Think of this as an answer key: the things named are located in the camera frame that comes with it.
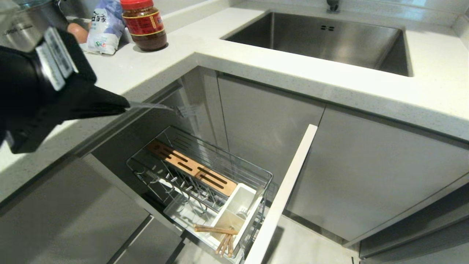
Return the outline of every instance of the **kitchen sink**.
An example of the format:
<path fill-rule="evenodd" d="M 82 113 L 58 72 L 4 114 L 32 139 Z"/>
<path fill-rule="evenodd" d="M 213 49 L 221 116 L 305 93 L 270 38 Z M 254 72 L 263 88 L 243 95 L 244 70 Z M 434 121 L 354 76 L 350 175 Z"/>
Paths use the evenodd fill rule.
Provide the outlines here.
<path fill-rule="evenodd" d="M 225 40 L 409 76 L 402 30 L 269 13 Z"/>

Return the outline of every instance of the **cabinet door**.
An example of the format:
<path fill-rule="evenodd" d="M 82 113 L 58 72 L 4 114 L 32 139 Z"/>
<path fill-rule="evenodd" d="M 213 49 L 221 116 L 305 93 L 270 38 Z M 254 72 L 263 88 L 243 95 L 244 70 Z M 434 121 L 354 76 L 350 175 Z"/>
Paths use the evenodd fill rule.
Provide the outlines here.
<path fill-rule="evenodd" d="M 159 221 L 149 217 L 148 223 L 129 242 L 115 264 L 166 264 L 182 238 L 174 236 Z"/>
<path fill-rule="evenodd" d="M 229 151 L 273 174 L 280 185 L 309 124 L 325 104 L 244 80 L 219 77 Z"/>
<path fill-rule="evenodd" d="M 327 107 L 287 209 L 356 242 L 468 181 L 468 146 Z"/>
<path fill-rule="evenodd" d="M 107 263 L 149 215 L 79 159 L 0 210 L 0 263 Z"/>

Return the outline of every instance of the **plastic bag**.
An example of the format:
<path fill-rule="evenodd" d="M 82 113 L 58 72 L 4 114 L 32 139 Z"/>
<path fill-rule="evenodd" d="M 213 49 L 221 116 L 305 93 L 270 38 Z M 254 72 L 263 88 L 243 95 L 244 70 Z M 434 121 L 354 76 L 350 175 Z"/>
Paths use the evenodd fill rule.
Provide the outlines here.
<path fill-rule="evenodd" d="M 87 51 L 114 54 L 124 31 L 122 6 L 119 0 L 99 0 L 91 19 Z"/>

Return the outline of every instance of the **wall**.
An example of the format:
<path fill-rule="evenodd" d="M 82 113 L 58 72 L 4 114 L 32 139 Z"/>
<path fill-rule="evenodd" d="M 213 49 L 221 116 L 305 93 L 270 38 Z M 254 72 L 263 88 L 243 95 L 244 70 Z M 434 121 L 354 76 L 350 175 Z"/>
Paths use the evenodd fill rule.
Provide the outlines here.
<path fill-rule="evenodd" d="M 458 17 L 452 28 L 469 51 L 469 8 L 465 14 Z"/>
<path fill-rule="evenodd" d="M 448 11 L 463 14 L 469 7 L 468 0 L 376 0 L 381 2 L 391 2 L 414 7 L 423 7 L 439 11 Z"/>
<path fill-rule="evenodd" d="M 204 2 L 206 0 L 153 0 L 154 5 L 163 15 Z M 99 0 L 63 1 L 62 10 L 66 16 L 91 18 L 91 14 Z"/>
<path fill-rule="evenodd" d="M 326 0 L 254 0 L 289 5 L 327 8 Z M 469 7 L 469 0 L 340 0 L 343 11 L 371 13 L 381 16 L 452 26 Z"/>

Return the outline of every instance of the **jar label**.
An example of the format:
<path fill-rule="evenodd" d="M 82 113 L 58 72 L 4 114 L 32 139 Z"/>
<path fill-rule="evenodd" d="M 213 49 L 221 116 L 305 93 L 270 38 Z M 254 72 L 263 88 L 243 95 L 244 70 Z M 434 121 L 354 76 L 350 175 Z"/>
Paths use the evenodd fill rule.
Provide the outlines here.
<path fill-rule="evenodd" d="M 122 18 L 124 18 L 125 24 L 127 24 L 129 32 L 133 36 L 148 36 L 165 29 L 159 12 L 146 16 L 123 16 Z"/>

